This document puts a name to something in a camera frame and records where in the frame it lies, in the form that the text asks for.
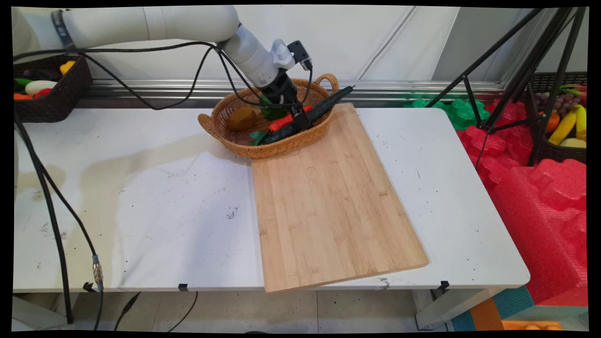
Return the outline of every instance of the orange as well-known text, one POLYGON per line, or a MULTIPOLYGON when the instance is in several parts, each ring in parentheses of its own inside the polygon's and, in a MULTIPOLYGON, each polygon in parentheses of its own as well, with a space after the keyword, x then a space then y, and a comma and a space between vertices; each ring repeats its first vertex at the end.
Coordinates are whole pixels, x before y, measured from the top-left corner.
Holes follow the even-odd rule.
MULTIPOLYGON (((542 115, 544 113, 544 111, 539 111, 538 114, 542 115)), ((555 128, 557 128, 557 126, 560 123, 560 115, 557 114, 556 111, 552 111, 551 112, 551 118, 549 119, 549 123, 547 124, 547 130, 545 131, 546 134, 548 133, 552 133, 555 128)))

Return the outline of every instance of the wooden cutting board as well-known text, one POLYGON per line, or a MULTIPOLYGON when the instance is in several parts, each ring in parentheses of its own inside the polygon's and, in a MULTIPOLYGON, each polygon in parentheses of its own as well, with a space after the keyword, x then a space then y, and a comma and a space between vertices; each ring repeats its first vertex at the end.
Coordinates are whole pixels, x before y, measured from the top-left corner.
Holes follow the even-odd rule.
POLYGON ((252 175, 266 292, 428 264, 351 103, 322 139, 253 159, 252 175))

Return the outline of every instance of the green leaf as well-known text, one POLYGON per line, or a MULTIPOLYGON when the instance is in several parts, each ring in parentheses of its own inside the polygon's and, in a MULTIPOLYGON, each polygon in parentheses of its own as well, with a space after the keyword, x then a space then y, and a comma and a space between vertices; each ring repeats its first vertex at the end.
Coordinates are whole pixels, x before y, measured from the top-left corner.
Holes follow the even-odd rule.
POLYGON ((269 132, 253 132, 249 136, 253 138, 251 142, 251 146, 258 146, 259 142, 265 137, 265 135, 269 134, 269 132))
POLYGON ((251 138, 260 138, 263 137, 267 132, 252 132, 249 136, 251 138))

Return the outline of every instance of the floor tile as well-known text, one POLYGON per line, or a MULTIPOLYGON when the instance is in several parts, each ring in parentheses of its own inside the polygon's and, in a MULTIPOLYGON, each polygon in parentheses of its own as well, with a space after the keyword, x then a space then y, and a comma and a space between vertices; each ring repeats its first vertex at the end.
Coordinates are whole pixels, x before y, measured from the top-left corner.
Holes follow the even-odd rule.
POLYGON ((317 308, 319 333, 418 331, 410 290, 318 291, 317 308))
MULTIPOLYGON (((194 292, 162 293, 153 331, 165 332, 190 309, 194 292)), ((267 295, 263 291, 199 292, 196 305, 174 332, 317 333, 315 291, 267 295)))

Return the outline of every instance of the floor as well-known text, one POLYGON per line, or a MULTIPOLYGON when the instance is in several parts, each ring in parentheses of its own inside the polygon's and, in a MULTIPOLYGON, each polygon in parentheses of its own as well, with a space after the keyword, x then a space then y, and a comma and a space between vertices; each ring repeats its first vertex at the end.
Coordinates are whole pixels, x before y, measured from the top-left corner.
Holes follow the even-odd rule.
MULTIPOLYGON (((133 292, 105 294, 99 330, 113 330, 133 292)), ((190 309, 195 292, 141 293, 119 324, 120 331, 171 329, 190 309)), ((73 308, 74 325, 90 330, 97 293, 82 293, 73 308)), ((396 333, 417 332, 415 304, 408 290, 199 292, 188 317, 173 332, 244 333, 396 333)), ((453 330, 448 323, 449 331, 453 330)), ((446 331, 443 325, 435 331, 446 331)))

